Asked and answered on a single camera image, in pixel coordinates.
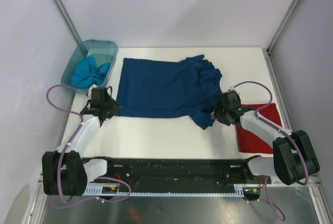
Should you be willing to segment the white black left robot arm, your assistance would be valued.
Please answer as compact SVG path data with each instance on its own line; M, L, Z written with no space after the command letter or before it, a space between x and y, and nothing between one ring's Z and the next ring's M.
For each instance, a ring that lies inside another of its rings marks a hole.
M88 101L80 112L79 124L55 151L42 156L43 188L47 195L82 196L89 182L99 178L110 182L115 176L105 159L83 161L83 154L106 120L121 109L112 98L112 87L92 87Z

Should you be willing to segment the dark blue t-shirt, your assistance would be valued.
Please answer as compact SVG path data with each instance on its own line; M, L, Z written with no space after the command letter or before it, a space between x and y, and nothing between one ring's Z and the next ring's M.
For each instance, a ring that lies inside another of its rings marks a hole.
M124 58L117 93L117 116L189 116L201 129L214 123L209 112L222 94L222 73L204 55L179 62Z

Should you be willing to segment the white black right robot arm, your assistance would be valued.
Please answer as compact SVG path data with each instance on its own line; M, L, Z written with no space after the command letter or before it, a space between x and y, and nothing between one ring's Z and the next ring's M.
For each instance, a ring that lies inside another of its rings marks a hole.
M306 186L311 175L320 170L309 135L286 129L264 117L258 109L243 105L234 90L221 94L213 113L219 123L247 130L273 149L272 157L256 156L241 168L240 177L246 183L259 175L278 177L286 185Z

